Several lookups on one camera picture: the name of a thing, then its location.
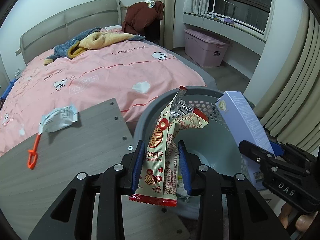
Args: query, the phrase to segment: crumpled wrapper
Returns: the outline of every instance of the crumpled wrapper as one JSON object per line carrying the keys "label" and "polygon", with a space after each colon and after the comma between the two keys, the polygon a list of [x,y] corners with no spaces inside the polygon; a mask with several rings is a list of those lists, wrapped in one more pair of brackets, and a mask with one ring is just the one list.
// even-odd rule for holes
{"label": "crumpled wrapper", "polygon": [[130,200],[176,206],[179,152],[173,139],[180,130],[203,128],[209,121],[197,108],[181,100],[187,89],[180,87],[164,108],[148,144],[136,193]]}

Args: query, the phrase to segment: window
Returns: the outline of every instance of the window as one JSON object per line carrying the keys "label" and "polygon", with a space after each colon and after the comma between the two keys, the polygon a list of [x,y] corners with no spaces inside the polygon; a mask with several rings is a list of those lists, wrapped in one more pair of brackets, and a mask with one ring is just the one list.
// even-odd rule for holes
{"label": "window", "polygon": [[271,0],[210,0],[208,11],[230,17],[264,31]]}

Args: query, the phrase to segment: bed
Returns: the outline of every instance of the bed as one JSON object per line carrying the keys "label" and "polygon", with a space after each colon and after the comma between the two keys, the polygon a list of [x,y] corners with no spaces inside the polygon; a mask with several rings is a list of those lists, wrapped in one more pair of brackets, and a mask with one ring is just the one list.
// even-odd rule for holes
{"label": "bed", "polygon": [[24,33],[27,67],[0,111],[0,156],[38,131],[41,116],[73,104],[82,111],[116,98],[133,132],[143,110],[163,93],[183,86],[216,88],[204,70],[152,42],[122,41],[70,60],[43,60],[54,46],[96,26],[121,25],[120,0],[95,0],[62,11]]}

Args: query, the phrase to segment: gray headboard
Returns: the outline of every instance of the gray headboard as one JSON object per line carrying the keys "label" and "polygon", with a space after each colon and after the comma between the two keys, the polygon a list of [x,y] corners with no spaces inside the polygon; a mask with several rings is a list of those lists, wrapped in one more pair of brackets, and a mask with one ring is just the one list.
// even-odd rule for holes
{"label": "gray headboard", "polygon": [[120,0],[95,0],[57,13],[20,38],[24,62],[96,26],[121,25]]}

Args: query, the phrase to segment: trash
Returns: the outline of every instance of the trash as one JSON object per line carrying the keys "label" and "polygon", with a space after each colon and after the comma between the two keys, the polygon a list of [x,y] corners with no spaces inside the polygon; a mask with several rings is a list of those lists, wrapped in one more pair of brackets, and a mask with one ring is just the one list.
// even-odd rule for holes
{"label": "trash", "polygon": [[21,77],[22,74],[22,70],[21,69],[17,69],[14,73],[14,76],[16,77],[16,79],[19,79]]}
{"label": "trash", "polygon": [[78,120],[77,109],[71,105],[53,109],[49,114],[43,115],[39,126],[39,134],[55,132],[70,126]]}
{"label": "trash", "polygon": [[209,123],[200,110],[181,101],[186,91],[181,86],[161,112],[145,154],[138,189],[136,194],[130,196],[130,200],[164,206],[177,205],[179,153],[173,139],[180,130],[203,128]]}
{"label": "trash", "polygon": [[36,163],[38,160],[37,149],[38,149],[40,138],[41,138],[41,134],[37,134],[35,143],[33,145],[33,149],[28,150],[29,157],[28,157],[28,161],[27,161],[27,167],[31,170],[33,170],[33,168],[36,166]]}

